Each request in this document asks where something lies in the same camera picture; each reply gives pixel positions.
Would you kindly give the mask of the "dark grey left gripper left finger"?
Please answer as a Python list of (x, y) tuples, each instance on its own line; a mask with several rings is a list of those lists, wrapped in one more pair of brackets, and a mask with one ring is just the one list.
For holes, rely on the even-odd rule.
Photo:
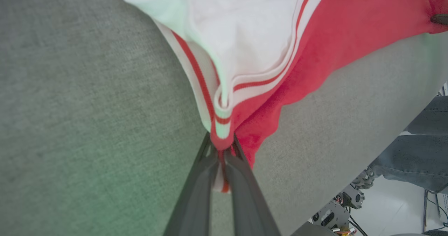
[(211, 192), (218, 169), (218, 153), (206, 133), (165, 228), (165, 236), (210, 235)]

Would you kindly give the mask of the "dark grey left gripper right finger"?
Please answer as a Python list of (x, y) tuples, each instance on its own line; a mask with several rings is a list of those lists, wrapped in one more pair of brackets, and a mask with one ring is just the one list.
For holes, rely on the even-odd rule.
[(224, 151), (224, 161), (232, 195), (235, 236), (280, 236), (237, 136)]

